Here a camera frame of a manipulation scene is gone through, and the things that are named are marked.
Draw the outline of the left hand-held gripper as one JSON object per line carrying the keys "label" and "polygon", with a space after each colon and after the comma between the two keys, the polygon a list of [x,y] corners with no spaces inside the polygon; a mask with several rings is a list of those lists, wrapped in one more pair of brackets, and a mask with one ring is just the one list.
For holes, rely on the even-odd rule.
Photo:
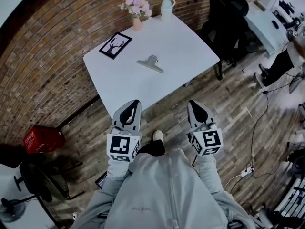
{"label": "left hand-held gripper", "polygon": [[107,134],[106,151],[110,159],[120,162],[134,160],[141,146],[141,112],[141,102],[131,100],[114,113],[113,126]]}

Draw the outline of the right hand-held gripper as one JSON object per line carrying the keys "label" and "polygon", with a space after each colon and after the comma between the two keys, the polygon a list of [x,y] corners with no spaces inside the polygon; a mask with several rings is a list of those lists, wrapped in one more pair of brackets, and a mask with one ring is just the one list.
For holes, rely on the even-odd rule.
{"label": "right hand-held gripper", "polygon": [[223,136],[214,122],[212,111],[198,101],[190,100],[187,105],[188,120],[191,125],[189,142],[197,155],[216,154],[223,148]]}

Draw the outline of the silver metal binder clip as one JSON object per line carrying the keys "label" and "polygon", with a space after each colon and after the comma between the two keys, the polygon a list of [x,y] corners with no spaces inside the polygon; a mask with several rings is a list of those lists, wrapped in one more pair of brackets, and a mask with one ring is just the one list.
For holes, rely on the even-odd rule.
{"label": "silver metal binder clip", "polygon": [[146,61],[138,60],[137,63],[159,73],[163,73],[163,69],[157,65],[158,58],[155,55],[150,55]]}

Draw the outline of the person's left forearm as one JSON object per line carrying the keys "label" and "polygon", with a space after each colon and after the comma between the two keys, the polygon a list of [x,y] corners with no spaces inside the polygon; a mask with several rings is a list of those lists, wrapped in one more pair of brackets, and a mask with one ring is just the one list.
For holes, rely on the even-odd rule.
{"label": "person's left forearm", "polygon": [[109,159],[107,176],[111,179],[125,179],[129,174],[129,162]]}

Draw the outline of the person's right forearm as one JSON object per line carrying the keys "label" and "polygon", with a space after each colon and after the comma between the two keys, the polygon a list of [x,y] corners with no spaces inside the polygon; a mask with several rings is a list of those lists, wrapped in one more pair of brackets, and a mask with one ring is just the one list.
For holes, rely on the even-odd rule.
{"label": "person's right forearm", "polygon": [[216,167],[216,160],[213,155],[199,156],[197,158],[198,174],[204,185],[211,194],[223,192],[220,176]]}

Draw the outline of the black tablet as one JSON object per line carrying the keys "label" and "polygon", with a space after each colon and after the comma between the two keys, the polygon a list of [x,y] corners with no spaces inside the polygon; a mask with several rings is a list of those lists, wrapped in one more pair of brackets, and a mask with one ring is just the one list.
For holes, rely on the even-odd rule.
{"label": "black tablet", "polygon": [[104,173],[95,181],[95,184],[96,184],[100,189],[103,188],[103,185],[104,185],[104,182],[105,182],[106,177],[107,177],[107,172],[104,172]]}

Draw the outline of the black framed deer picture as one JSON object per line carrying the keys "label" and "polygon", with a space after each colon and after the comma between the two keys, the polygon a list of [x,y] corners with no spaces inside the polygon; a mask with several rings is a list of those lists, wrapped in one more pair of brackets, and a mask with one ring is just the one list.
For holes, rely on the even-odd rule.
{"label": "black framed deer picture", "polygon": [[117,32],[99,49],[99,52],[114,60],[131,41],[131,37]]}

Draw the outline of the white power strip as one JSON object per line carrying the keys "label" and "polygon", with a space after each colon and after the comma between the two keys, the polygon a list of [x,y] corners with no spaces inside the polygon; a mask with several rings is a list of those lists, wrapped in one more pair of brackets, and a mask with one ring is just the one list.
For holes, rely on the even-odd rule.
{"label": "white power strip", "polygon": [[251,175],[254,171],[253,166],[249,166],[241,171],[241,177],[245,177],[247,175]]}

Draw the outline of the person's grey hoodie torso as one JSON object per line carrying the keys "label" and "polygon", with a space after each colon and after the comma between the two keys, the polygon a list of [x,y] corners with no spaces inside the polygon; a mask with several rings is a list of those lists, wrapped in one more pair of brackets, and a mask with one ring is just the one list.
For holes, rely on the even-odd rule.
{"label": "person's grey hoodie torso", "polygon": [[138,154],[125,179],[105,179],[71,229],[228,229],[253,220],[223,190],[211,194],[183,150]]}

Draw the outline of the red plastic crate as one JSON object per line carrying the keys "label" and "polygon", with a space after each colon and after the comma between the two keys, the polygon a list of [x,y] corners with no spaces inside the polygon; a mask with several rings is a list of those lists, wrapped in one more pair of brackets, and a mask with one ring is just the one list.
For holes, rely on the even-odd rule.
{"label": "red plastic crate", "polygon": [[64,146],[66,140],[60,129],[34,125],[25,135],[23,144],[26,152],[48,153]]}

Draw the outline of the black office chair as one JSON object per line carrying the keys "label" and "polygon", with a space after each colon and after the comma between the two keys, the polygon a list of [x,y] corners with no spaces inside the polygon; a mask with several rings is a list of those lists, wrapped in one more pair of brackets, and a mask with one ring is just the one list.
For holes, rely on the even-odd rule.
{"label": "black office chair", "polygon": [[246,55],[258,52],[256,43],[247,37],[250,28],[245,19],[249,12],[246,0],[209,0],[210,12],[200,30],[200,38],[219,57],[217,79],[223,79],[222,62],[232,67]]}

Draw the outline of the white desk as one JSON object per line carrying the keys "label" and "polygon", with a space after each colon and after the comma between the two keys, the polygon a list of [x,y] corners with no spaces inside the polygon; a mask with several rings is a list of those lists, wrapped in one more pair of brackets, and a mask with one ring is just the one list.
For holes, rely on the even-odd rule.
{"label": "white desk", "polygon": [[286,26],[305,15],[305,0],[258,0],[249,3],[246,21],[268,55],[286,42]]}

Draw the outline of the pink flower bouquet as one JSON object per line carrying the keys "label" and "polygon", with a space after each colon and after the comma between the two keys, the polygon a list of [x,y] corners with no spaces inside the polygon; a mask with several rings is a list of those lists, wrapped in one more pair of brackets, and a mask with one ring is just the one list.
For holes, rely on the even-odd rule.
{"label": "pink flower bouquet", "polygon": [[119,5],[121,10],[126,10],[134,19],[140,17],[150,18],[153,14],[150,4],[146,0],[126,0]]}

